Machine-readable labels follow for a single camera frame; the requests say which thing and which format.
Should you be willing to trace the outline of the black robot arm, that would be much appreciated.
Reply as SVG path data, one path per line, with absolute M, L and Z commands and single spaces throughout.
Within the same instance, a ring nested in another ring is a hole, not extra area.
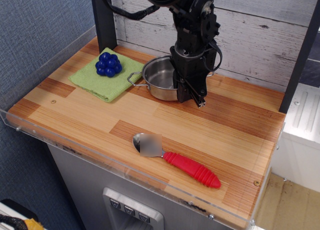
M 177 40 L 170 47 L 174 68 L 173 85 L 180 103 L 193 99 L 199 108 L 206 104 L 207 77 L 220 67 L 216 58 L 222 51 L 215 41 L 220 24 L 214 13 L 214 0 L 148 0 L 167 7 L 173 16 Z

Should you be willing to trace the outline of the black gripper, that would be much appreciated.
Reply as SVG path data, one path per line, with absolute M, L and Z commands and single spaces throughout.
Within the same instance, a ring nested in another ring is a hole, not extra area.
M 217 48 L 209 47 L 200 55 L 190 56 L 185 55 L 177 47 L 171 46 L 170 53 L 174 67 L 173 87 L 177 89 L 177 100 L 180 103 L 194 100 L 197 107 L 204 107 L 207 96 L 207 77 L 213 75 L 218 69 L 214 66 Z

